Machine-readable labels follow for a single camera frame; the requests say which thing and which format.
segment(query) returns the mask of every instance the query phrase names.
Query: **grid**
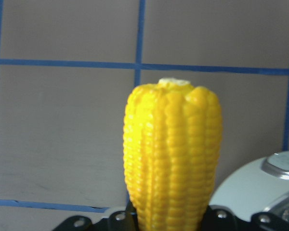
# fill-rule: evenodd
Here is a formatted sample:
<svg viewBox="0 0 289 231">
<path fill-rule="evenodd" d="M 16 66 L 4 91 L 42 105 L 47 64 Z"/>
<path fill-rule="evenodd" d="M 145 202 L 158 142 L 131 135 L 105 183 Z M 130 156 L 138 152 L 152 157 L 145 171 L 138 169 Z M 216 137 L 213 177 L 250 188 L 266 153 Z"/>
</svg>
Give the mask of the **grid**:
<svg viewBox="0 0 289 231">
<path fill-rule="evenodd" d="M 2 27 L 4 0 L 0 0 L 0 39 Z M 175 65 L 175 64 L 145 64 L 142 62 L 144 25 L 145 25 L 145 0 L 139 1 L 138 12 L 138 33 L 136 59 L 134 63 L 115 63 L 115 62 L 89 62 L 89 61 L 55 61 L 55 60 L 22 60 L 22 59 L 1 59 L 0 65 L 32 65 L 32 66 L 61 66 L 61 67 L 89 67 L 89 68 L 114 68 L 114 69 L 130 69 L 134 70 L 134 86 L 141 82 L 141 72 L 143 70 L 178 70 L 192 72 L 228 72 L 242 74 L 260 74 L 260 75 L 282 75 L 289 78 L 289 68 L 251 68 L 251 67 L 235 67 L 235 66 L 200 66 L 200 65 Z M 288 79 L 288 95 L 285 107 L 285 121 L 282 150 L 289 148 L 289 79 Z M 107 208 L 94 208 L 85 205 L 65 205 L 40 202 L 26 202 L 16 200 L 0 200 L 0 206 L 16 206 L 44 209 L 58 209 L 68 211 L 81 212 L 98 212 L 102 213 Z"/>
</svg>

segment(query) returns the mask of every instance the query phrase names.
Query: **toy corn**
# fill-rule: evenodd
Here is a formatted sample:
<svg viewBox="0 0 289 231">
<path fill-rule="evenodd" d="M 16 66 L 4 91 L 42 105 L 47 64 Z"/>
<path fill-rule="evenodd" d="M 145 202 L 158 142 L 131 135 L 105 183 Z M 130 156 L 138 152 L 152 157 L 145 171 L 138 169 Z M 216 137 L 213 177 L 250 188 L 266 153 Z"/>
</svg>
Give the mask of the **toy corn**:
<svg viewBox="0 0 289 231">
<path fill-rule="evenodd" d="M 141 231 L 196 231 L 215 180 L 222 115 L 217 96 L 162 78 L 128 97 L 124 174 Z"/>
</svg>

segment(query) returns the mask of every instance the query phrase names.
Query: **silver screw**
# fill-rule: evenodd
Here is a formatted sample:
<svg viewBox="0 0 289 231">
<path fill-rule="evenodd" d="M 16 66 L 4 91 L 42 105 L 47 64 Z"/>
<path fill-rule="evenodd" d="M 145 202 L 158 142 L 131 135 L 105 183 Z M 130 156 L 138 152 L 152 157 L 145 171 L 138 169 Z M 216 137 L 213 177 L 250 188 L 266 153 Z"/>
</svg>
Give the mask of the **silver screw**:
<svg viewBox="0 0 289 231">
<path fill-rule="evenodd" d="M 124 220 L 125 219 L 125 213 L 119 213 L 116 215 L 116 220 Z"/>
<path fill-rule="evenodd" d="M 74 222 L 74 227 L 80 227 L 85 224 L 85 220 L 83 218 L 79 218 L 77 221 Z"/>
<path fill-rule="evenodd" d="M 265 214 L 260 215 L 260 216 L 258 217 L 258 219 L 259 219 L 259 221 L 262 222 L 262 223 L 270 223 L 270 222 L 271 222 L 270 217 L 269 217 L 268 215 L 265 215 Z"/>
<path fill-rule="evenodd" d="M 224 210 L 217 210 L 216 215 L 218 218 L 226 218 L 227 217 L 227 213 Z"/>
</svg>

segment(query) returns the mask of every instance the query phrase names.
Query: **tile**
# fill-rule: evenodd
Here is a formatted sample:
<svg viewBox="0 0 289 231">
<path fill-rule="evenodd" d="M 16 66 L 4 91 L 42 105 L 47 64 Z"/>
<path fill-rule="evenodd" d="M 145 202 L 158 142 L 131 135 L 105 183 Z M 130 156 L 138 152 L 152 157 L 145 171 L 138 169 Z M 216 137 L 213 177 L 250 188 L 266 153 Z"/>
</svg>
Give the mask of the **tile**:
<svg viewBox="0 0 289 231">
<path fill-rule="evenodd" d="M 138 1 L 5 1 L 2 58 L 134 62 Z"/>
<path fill-rule="evenodd" d="M 287 77 L 231 73 L 144 71 L 143 83 L 161 77 L 190 80 L 215 92 L 223 109 L 223 141 L 218 186 L 242 165 L 282 148 Z"/>
<path fill-rule="evenodd" d="M 1 66 L 0 199 L 125 204 L 122 126 L 133 71 Z"/>
<path fill-rule="evenodd" d="M 65 219 L 81 215 L 97 223 L 103 213 L 0 206 L 0 231 L 51 231 Z"/>
<path fill-rule="evenodd" d="M 143 62 L 289 67 L 289 0 L 148 0 Z"/>
</svg>

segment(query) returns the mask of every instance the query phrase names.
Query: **corn cob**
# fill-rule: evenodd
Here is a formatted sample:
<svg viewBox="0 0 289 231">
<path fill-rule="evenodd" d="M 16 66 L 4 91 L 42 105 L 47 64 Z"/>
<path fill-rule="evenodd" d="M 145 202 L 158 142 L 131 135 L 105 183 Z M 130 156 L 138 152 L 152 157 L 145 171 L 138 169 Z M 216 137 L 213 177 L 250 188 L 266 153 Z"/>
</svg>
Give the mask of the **corn cob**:
<svg viewBox="0 0 289 231">
<path fill-rule="evenodd" d="M 217 96 L 162 78 L 128 97 L 124 174 L 141 231 L 195 231 L 209 203 L 222 139 Z"/>
</svg>

